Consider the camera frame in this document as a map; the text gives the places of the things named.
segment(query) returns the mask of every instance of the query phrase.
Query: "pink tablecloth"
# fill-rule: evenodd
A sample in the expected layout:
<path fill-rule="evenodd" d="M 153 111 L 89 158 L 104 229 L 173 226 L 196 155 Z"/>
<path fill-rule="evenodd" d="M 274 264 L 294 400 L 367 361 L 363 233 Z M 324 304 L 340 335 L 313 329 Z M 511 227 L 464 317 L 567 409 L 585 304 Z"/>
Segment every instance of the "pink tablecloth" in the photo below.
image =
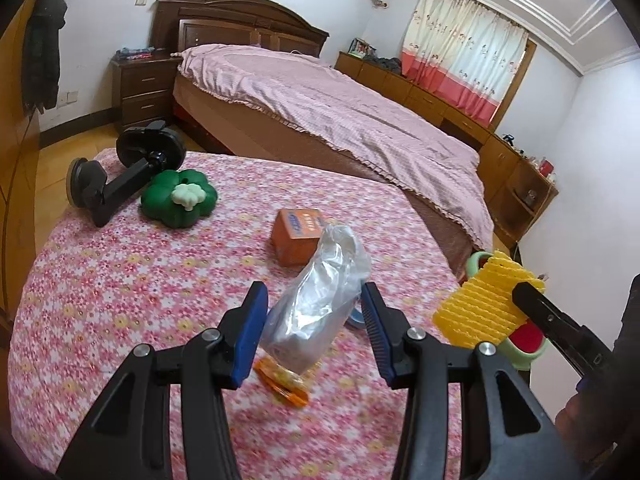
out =
<path fill-rule="evenodd" d="M 115 150 L 98 155 L 113 177 Z M 207 174 L 220 194 L 210 218 L 172 231 L 130 202 L 102 229 L 68 210 L 25 286 L 9 360 L 12 431 L 37 465 L 54 470 L 85 413 L 130 349 L 183 344 L 240 305 L 253 280 L 270 303 L 295 270 L 279 267 L 269 242 L 276 211 L 319 208 L 353 227 L 389 306 L 441 338 L 431 323 L 456 288 L 447 262 L 402 192 L 279 162 L 190 153 L 183 165 Z M 225 393 L 239 468 L 248 479 L 388 479 L 404 413 L 364 332 L 343 329 L 322 360 L 312 402 L 279 403 L 255 373 Z M 460 410 L 450 402 L 449 475 L 458 470 Z M 180 397 L 172 388 L 174 478 L 185 478 Z"/>

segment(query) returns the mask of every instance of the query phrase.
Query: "nightstand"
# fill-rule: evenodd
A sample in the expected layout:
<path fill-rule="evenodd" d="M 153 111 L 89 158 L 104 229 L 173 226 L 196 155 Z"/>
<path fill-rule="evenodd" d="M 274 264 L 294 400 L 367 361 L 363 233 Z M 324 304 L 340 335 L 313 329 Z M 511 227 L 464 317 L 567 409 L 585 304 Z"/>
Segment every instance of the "nightstand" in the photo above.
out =
<path fill-rule="evenodd" d="M 182 59 L 158 51 L 146 59 L 112 59 L 112 106 L 119 132 L 151 121 L 172 119 L 172 92 Z"/>

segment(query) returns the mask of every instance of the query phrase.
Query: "green pumpkin-shaped container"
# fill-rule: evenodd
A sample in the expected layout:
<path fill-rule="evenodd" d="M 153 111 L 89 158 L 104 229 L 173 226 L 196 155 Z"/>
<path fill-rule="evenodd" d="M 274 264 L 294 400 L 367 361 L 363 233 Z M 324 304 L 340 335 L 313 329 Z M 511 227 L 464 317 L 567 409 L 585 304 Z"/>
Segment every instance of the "green pumpkin-shaped container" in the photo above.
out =
<path fill-rule="evenodd" d="M 196 170 L 157 174 L 140 199 L 146 216 L 174 229 L 191 227 L 201 216 L 209 216 L 217 201 L 216 189 Z"/>

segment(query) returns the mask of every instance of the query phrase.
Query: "metal screw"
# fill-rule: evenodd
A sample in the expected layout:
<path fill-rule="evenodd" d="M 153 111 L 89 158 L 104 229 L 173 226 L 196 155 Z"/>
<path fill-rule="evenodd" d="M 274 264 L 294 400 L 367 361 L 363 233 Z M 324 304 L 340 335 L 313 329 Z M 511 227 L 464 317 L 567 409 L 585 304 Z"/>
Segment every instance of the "metal screw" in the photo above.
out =
<path fill-rule="evenodd" d="M 142 343 L 142 345 L 138 345 L 133 349 L 133 355 L 136 357 L 146 357 L 151 352 L 151 346 Z"/>
<path fill-rule="evenodd" d="M 218 339 L 220 339 L 221 336 L 222 334 L 220 333 L 220 330 L 218 330 L 217 328 L 207 328 L 202 333 L 202 338 L 204 339 L 204 341 L 207 341 L 210 343 L 213 341 L 217 341 Z"/>
<path fill-rule="evenodd" d="M 419 326 L 412 326 L 409 330 L 406 331 L 406 334 L 409 336 L 409 338 L 414 339 L 415 341 L 422 341 L 425 337 L 427 337 L 427 333 Z"/>
<path fill-rule="evenodd" d="M 493 343 L 489 343 L 488 341 L 482 341 L 478 345 L 478 350 L 482 355 L 494 355 L 495 354 L 495 345 Z"/>

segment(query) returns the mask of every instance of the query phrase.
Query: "clear plastic wrapped object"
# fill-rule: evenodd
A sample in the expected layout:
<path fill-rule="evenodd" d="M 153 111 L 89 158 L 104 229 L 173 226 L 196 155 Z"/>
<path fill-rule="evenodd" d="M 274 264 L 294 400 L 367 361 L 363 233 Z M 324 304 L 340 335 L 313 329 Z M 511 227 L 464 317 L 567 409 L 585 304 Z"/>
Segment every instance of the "clear plastic wrapped object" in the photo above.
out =
<path fill-rule="evenodd" d="M 303 374 L 331 346 L 371 275 L 371 260 L 350 227 L 328 225 L 318 248 L 267 316 L 260 345 Z"/>

